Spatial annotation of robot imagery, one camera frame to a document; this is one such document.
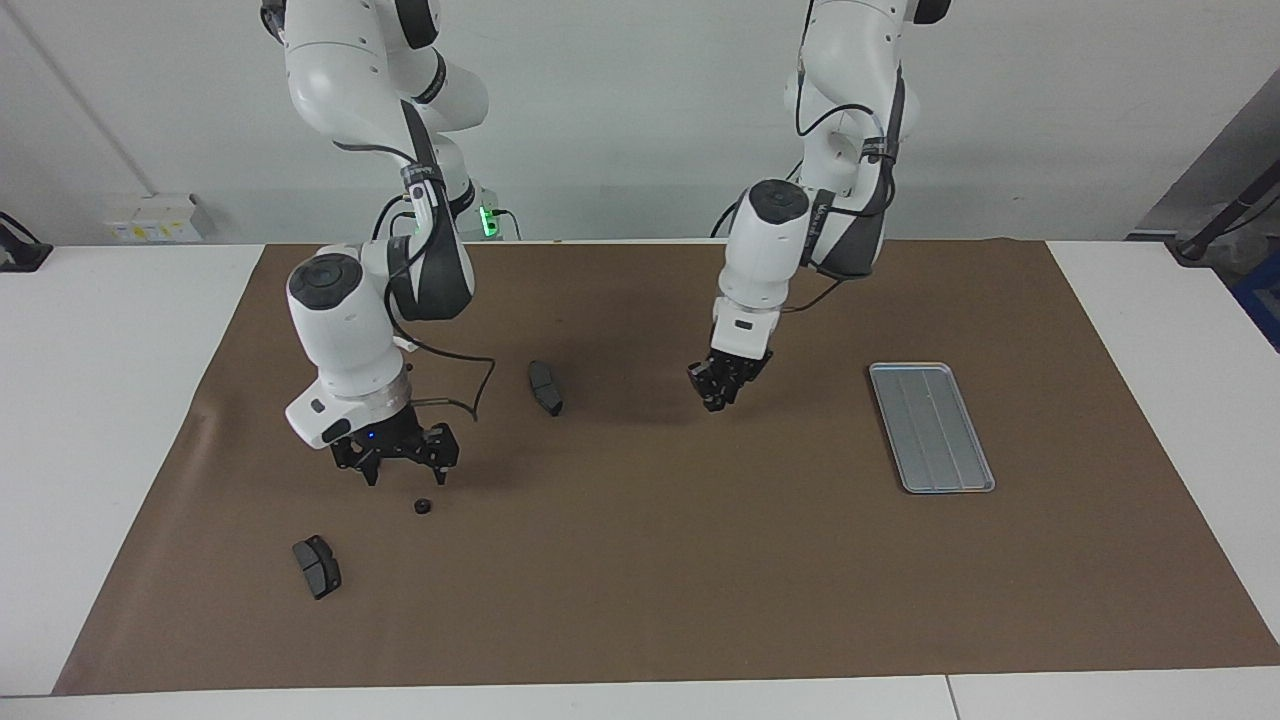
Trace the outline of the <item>silver metal ribbed tray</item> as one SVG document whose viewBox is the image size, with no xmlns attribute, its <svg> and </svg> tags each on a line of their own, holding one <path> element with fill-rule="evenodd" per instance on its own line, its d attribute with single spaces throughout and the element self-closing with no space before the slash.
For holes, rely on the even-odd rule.
<svg viewBox="0 0 1280 720">
<path fill-rule="evenodd" d="M 910 495 L 989 493 L 996 487 L 952 369 L 873 363 L 870 386 L 902 488 Z"/>
</svg>

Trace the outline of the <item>grey brake pad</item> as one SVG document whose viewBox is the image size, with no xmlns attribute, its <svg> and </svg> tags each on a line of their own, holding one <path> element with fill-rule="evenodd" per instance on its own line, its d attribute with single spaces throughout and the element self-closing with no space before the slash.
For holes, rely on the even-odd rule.
<svg viewBox="0 0 1280 720">
<path fill-rule="evenodd" d="M 564 400 L 550 366 L 534 360 L 527 365 L 527 378 L 538 406 L 550 416 L 559 416 L 564 409 Z"/>
<path fill-rule="evenodd" d="M 291 550 L 314 600 L 323 600 L 342 587 L 340 566 L 323 537 L 310 536 L 293 543 Z"/>
</svg>

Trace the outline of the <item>brown paper table mat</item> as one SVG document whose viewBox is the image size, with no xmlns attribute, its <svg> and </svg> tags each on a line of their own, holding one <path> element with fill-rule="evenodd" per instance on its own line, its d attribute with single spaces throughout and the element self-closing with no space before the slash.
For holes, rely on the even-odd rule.
<svg viewBox="0 0 1280 720">
<path fill-rule="evenodd" d="M 288 427 L 310 254 L 259 260 L 56 693 L 1280 665 L 1043 243 L 888 243 L 716 414 L 686 369 L 719 246 L 471 247 L 474 302 L 413 328 L 498 361 L 479 423 L 420 414 L 460 442 L 442 488 L 403 461 L 369 487 Z M 992 492 L 902 488 L 873 363 L 952 369 Z"/>
</svg>

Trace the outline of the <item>black stand pole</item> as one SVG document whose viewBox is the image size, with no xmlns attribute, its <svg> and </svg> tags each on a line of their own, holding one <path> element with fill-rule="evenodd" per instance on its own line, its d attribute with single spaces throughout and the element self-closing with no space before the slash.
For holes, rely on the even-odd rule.
<svg viewBox="0 0 1280 720">
<path fill-rule="evenodd" d="M 1238 225 L 1244 225 L 1244 215 L 1280 184 L 1280 158 L 1253 179 L 1224 210 L 1213 217 L 1189 240 L 1176 241 L 1171 254 L 1184 266 L 1194 266 L 1207 254 L 1208 247 Z"/>
</svg>

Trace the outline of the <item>blue crate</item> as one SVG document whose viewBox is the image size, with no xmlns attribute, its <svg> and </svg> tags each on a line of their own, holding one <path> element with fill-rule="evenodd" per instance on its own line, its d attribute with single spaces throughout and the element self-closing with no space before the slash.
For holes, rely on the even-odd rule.
<svg viewBox="0 0 1280 720">
<path fill-rule="evenodd" d="M 1280 250 L 1235 282 L 1231 296 L 1260 333 L 1280 354 Z"/>
</svg>

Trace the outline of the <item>grey metal panel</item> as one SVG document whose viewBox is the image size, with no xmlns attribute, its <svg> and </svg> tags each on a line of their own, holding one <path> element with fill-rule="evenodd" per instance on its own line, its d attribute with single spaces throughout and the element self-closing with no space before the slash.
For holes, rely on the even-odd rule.
<svg viewBox="0 0 1280 720">
<path fill-rule="evenodd" d="M 1188 238 L 1280 159 L 1280 67 L 1129 234 Z"/>
</svg>

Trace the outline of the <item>white wall socket box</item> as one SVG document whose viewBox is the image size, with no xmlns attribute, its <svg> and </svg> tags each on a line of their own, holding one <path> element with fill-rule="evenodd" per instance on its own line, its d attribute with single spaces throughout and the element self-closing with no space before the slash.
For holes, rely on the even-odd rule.
<svg viewBox="0 0 1280 720">
<path fill-rule="evenodd" d="M 216 234 L 193 193 L 116 193 L 108 197 L 101 224 L 120 243 L 202 243 Z"/>
</svg>

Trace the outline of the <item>black clamp mount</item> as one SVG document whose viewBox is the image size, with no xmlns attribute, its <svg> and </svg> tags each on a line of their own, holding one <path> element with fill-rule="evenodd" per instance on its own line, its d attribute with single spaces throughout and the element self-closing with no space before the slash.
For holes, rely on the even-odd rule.
<svg viewBox="0 0 1280 720">
<path fill-rule="evenodd" d="M 37 272 L 52 250 L 15 218 L 0 211 L 0 273 Z"/>
</svg>

